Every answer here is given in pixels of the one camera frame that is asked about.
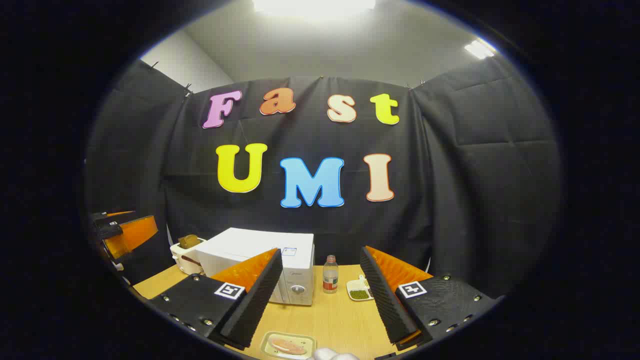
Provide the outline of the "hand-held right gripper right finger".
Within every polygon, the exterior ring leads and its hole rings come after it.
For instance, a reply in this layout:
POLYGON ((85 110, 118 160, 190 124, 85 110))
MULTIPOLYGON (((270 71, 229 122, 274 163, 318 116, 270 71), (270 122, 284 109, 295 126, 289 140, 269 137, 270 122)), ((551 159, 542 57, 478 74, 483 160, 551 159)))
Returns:
POLYGON ((359 266, 398 350, 450 337, 501 301, 456 276, 431 275, 370 246, 362 247, 359 266))

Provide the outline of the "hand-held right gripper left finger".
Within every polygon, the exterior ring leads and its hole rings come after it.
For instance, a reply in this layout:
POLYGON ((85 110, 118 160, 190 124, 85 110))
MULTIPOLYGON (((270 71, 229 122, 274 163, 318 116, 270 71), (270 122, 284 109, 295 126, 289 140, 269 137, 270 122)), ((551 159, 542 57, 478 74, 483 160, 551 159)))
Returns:
POLYGON ((149 303, 174 323, 201 337, 245 350, 282 270, 281 249, 272 248, 213 276, 188 275, 149 303))

